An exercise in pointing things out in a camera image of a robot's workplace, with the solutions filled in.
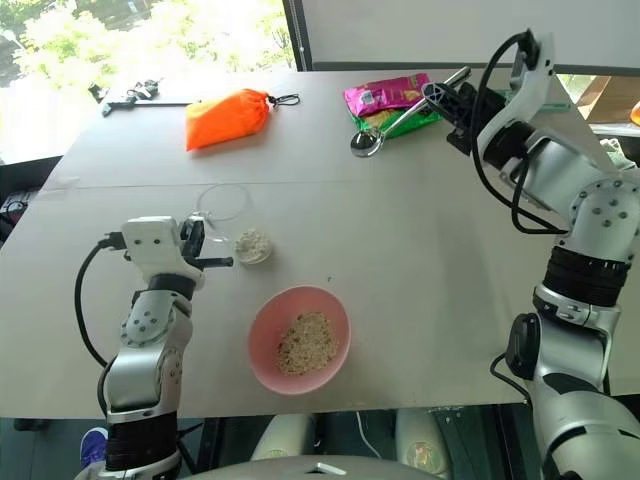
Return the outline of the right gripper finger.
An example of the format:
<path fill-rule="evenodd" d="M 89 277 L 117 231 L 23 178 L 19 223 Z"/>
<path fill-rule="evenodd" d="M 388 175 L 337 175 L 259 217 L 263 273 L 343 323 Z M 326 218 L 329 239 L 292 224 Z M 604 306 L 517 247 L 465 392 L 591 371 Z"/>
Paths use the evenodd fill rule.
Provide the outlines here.
<path fill-rule="evenodd" d="M 455 127 L 447 136 L 447 142 L 463 155 L 471 154 L 471 135 L 467 127 Z"/>
<path fill-rule="evenodd" d="M 445 83 L 432 82 L 422 87 L 428 107 L 446 121 L 458 120 L 459 99 L 457 92 Z"/>

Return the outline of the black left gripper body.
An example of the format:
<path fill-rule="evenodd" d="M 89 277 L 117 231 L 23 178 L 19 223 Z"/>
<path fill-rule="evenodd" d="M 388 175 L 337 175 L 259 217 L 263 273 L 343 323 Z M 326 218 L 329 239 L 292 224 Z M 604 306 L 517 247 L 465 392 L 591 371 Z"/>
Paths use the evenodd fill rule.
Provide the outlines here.
<path fill-rule="evenodd" d="M 200 256 L 205 237 L 203 223 L 183 223 L 180 230 L 182 257 L 185 260 L 197 259 Z"/>

